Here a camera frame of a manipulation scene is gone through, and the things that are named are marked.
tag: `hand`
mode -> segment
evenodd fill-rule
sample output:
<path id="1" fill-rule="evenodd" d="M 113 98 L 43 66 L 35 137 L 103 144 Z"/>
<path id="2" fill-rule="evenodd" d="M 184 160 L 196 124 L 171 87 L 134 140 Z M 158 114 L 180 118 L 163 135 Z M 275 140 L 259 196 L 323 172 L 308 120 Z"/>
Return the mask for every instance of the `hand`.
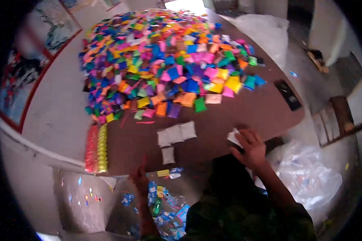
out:
<path id="1" fill-rule="evenodd" d="M 146 200 L 149 188 L 149 179 L 146 177 L 145 167 L 140 165 L 137 170 L 133 171 L 129 175 L 129 180 L 135 185 L 138 198 Z"/>
<path id="2" fill-rule="evenodd" d="M 265 144 L 261 141 L 261 137 L 250 129 L 242 129 L 239 132 L 240 134 L 236 134 L 235 137 L 243 146 L 244 154 L 231 147 L 232 155 L 245 167 L 257 172 L 265 164 Z"/>

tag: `pink paper strip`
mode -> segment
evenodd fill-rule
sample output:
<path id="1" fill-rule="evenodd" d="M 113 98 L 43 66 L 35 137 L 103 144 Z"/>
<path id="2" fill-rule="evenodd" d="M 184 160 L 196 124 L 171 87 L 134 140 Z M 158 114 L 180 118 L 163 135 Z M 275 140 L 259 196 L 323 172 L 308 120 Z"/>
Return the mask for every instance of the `pink paper strip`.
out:
<path id="1" fill-rule="evenodd" d="M 155 122 L 136 122 L 136 124 L 153 124 Z"/>

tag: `red border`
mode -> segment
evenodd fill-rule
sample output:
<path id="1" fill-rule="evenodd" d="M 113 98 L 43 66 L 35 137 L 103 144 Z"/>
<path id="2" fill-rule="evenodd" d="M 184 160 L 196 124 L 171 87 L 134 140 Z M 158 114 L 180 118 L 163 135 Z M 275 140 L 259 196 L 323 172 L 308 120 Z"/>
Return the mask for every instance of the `red border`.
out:
<path id="1" fill-rule="evenodd" d="M 114 5 L 113 7 L 111 7 L 111 8 L 109 8 L 109 9 L 107 9 L 107 10 L 106 10 L 106 12 L 107 12 L 107 11 L 110 11 L 110 10 L 111 10 L 111 9 L 113 9 L 114 7 L 116 7 L 116 6 L 120 5 L 121 3 L 122 3 L 122 2 L 119 2 L 119 3 L 117 3 L 116 5 Z"/>
<path id="2" fill-rule="evenodd" d="M 32 87 L 30 94 L 28 95 L 28 98 L 25 102 L 24 105 L 24 109 L 22 112 L 22 116 L 20 117 L 20 123 L 19 125 L 17 125 L 16 123 L 14 123 L 10 118 L 8 118 L 1 110 L 0 110 L 0 117 L 8 124 L 10 125 L 10 127 L 12 127 L 15 131 L 19 132 L 20 134 L 23 131 L 23 126 L 24 126 L 24 120 L 25 117 L 27 115 L 28 112 L 28 108 L 30 107 L 31 104 L 31 100 L 34 97 L 34 94 L 36 92 L 37 87 L 39 86 L 40 82 L 42 81 L 44 74 L 47 72 L 47 70 L 49 69 L 49 67 L 51 66 L 52 61 L 49 61 L 49 63 L 46 65 L 46 67 L 42 70 L 42 72 L 40 73 L 38 79 L 36 80 L 35 85 Z"/>
<path id="3" fill-rule="evenodd" d="M 68 12 L 68 14 L 71 16 L 71 18 L 73 19 L 73 21 L 78 25 L 78 27 L 80 28 L 76 33 L 74 33 L 63 45 L 62 47 L 56 52 L 55 55 L 51 55 L 51 53 L 44 47 L 43 49 L 43 55 L 45 55 L 48 60 L 49 63 L 46 65 L 46 67 L 42 70 L 42 72 L 40 73 L 38 79 L 36 80 L 35 85 L 32 87 L 30 94 L 28 95 L 27 101 L 25 102 L 24 105 L 24 109 L 22 112 L 22 116 L 20 117 L 20 122 L 19 125 L 17 125 L 16 123 L 14 123 L 10 118 L 8 118 L 3 112 L 1 112 L 0 110 L 0 117 L 11 127 L 13 128 L 15 131 L 19 132 L 20 134 L 23 132 L 23 126 L 24 126 L 24 121 L 25 121 L 25 117 L 27 116 L 27 112 L 28 112 L 28 108 L 30 107 L 31 104 L 31 100 L 33 99 L 36 89 L 39 87 L 40 82 L 42 81 L 45 73 L 47 72 L 47 70 L 49 69 L 49 67 L 52 65 L 52 63 L 54 62 L 54 60 L 58 57 L 58 55 L 62 52 L 62 50 L 76 37 L 78 36 L 78 34 L 83 30 L 81 25 L 79 24 L 79 22 L 76 20 L 76 18 L 71 14 L 71 12 L 67 9 L 67 7 L 63 4 L 62 0 L 59 0 L 60 4 L 63 6 L 63 8 L 65 9 L 66 12 Z M 35 35 L 29 31 L 30 29 L 27 28 L 27 31 L 29 32 L 31 41 L 34 42 L 34 44 L 38 47 L 43 46 L 38 40 L 37 38 L 35 38 Z"/>

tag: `person's arm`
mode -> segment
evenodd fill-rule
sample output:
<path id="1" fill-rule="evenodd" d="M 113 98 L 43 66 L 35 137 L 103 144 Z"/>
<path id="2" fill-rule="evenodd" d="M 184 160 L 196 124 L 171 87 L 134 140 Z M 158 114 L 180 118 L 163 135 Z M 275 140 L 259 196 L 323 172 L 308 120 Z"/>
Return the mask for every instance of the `person's arm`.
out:
<path id="1" fill-rule="evenodd" d="M 315 241 L 317 238 L 311 217 L 303 205 L 295 202 L 290 191 L 265 161 L 265 144 L 261 137 L 251 130 L 240 130 L 240 133 L 236 134 L 236 138 L 244 147 L 244 154 L 233 147 L 231 152 L 263 182 L 275 213 L 284 217 L 280 219 L 284 227 L 282 234 L 287 240 Z"/>
<path id="2" fill-rule="evenodd" d="M 255 172 L 267 189 L 273 207 L 286 214 L 286 211 L 290 210 L 287 207 L 295 206 L 297 203 L 271 166 L 265 161 L 265 144 L 261 141 L 261 137 L 251 130 L 240 130 L 240 134 L 236 134 L 236 138 L 243 146 L 244 154 L 231 147 L 232 154 L 242 164 Z"/>
<path id="3" fill-rule="evenodd" d="M 149 206 L 147 205 L 147 193 L 149 180 L 146 177 L 145 168 L 141 165 L 136 171 L 130 174 L 129 180 L 136 187 L 136 200 L 139 216 L 140 237 L 151 236 L 159 238 L 159 232 L 153 221 Z"/>

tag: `poster on wall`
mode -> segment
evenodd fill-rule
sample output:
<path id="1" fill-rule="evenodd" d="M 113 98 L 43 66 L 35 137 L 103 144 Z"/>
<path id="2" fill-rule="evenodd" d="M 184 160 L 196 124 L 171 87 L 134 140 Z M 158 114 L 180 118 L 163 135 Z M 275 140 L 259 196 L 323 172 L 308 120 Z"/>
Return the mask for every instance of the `poster on wall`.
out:
<path id="1" fill-rule="evenodd" d="M 101 0 L 104 6 L 106 7 L 107 11 L 112 9 L 113 7 L 117 6 L 119 3 L 121 3 L 120 0 Z"/>
<path id="2" fill-rule="evenodd" d="M 50 64 L 39 51 L 26 48 L 12 46 L 0 88 L 0 117 L 18 132 L 23 128 L 30 99 Z"/>
<path id="3" fill-rule="evenodd" d="M 60 1 L 43 0 L 37 4 L 14 36 L 1 82 L 0 117 L 19 133 L 44 74 L 82 31 Z"/>
<path id="4" fill-rule="evenodd" d="M 30 30 L 45 43 L 45 48 L 57 55 L 76 36 L 81 27 L 58 0 L 43 0 L 29 14 Z"/>
<path id="5" fill-rule="evenodd" d="M 61 2 L 67 7 L 67 9 L 71 13 L 73 13 L 81 9 L 82 7 L 85 7 L 90 3 L 93 3 L 94 0 L 62 0 Z"/>

